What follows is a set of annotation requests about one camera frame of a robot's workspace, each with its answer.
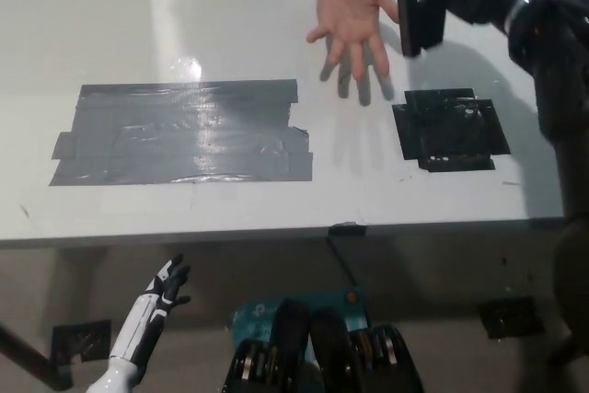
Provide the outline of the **person bare hand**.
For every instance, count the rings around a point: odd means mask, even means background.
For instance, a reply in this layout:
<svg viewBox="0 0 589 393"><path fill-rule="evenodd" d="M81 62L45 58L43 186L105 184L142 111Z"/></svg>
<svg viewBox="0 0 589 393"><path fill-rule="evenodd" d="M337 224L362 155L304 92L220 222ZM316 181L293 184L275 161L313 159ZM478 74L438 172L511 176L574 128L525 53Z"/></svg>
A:
<svg viewBox="0 0 589 393"><path fill-rule="evenodd" d="M380 33L379 15L384 11L396 24L399 10L396 0L318 0L318 24L309 31L306 40L314 43L329 38L331 45L327 63L334 67L349 55L352 77L361 81L365 74L364 47L375 60L376 71L389 77L389 60Z"/></svg>

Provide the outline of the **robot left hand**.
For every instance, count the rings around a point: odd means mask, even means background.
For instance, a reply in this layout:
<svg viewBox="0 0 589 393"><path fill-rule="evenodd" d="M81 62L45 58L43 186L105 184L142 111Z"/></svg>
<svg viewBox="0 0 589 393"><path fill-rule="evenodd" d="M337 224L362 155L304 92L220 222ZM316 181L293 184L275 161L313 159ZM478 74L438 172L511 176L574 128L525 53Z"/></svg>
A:
<svg viewBox="0 0 589 393"><path fill-rule="evenodd" d="M191 266L183 264L183 255L168 260L136 298L114 343L110 357L121 359L137 369L132 384L141 383L167 316L176 307L188 304L188 295L179 295L188 281Z"/></svg>

